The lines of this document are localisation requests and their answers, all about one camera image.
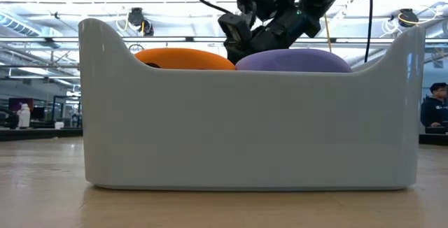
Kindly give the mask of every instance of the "purple object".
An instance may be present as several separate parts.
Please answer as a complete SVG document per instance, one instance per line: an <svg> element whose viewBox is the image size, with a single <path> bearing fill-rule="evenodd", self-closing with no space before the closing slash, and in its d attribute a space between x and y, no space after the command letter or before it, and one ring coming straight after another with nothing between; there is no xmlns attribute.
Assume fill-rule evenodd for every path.
<svg viewBox="0 0 448 228"><path fill-rule="evenodd" d="M339 56L316 49L269 50L249 55L237 63L240 71L304 71L351 73Z"/></svg>

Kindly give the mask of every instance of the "table surface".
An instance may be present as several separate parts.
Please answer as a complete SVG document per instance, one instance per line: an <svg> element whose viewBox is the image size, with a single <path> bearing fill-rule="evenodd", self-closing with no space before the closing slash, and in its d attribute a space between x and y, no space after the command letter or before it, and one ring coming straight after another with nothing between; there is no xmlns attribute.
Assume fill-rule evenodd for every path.
<svg viewBox="0 0 448 228"><path fill-rule="evenodd" d="M0 227L447 227L448 148L423 145L397 192L113 191L84 179L83 141L0 143Z"/></svg>
<svg viewBox="0 0 448 228"><path fill-rule="evenodd" d="M21 132L21 131L82 131L83 129L80 127L66 127L63 129L55 129L53 128L28 128L28 129L9 129L9 128L5 128L5 127L0 127L0 131L14 131L14 132Z"/></svg>

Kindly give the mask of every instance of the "orange cushion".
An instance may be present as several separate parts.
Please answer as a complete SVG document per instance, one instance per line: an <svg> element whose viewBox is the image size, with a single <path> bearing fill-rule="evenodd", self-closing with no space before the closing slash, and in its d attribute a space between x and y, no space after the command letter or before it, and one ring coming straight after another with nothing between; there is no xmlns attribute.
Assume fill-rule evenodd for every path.
<svg viewBox="0 0 448 228"><path fill-rule="evenodd" d="M149 66L162 69L235 70L235 65L228 59L202 50L148 49L136 53L135 57Z"/></svg>

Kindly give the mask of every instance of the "man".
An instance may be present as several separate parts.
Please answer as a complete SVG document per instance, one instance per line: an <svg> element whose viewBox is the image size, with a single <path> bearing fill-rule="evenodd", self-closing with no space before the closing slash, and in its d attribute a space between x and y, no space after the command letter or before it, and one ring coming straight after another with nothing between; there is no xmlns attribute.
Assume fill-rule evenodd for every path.
<svg viewBox="0 0 448 228"><path fill-rule="evenodd" d="M425 127L440 127L448 121L448 106L444 104L447 98L447 84L434 83L430 87L433 94L421 105L420 121Z"/></svg>

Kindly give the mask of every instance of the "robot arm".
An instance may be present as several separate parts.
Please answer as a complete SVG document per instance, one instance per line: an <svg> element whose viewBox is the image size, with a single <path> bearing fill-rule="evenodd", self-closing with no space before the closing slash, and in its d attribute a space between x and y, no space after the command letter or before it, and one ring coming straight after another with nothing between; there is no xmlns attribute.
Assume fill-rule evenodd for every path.
<svg viewBox="0 0 448 228"><path fill-rule="evenodd" d="M251 31L245 17L224 14L218 20L227 36L224 46L227 58L237 63L241 58L266 50L289 48L303 33L314 37L321 30L319 19L335 0L237 0L238 8L246 15L262 21L272 19L266 26Z"/></svg>

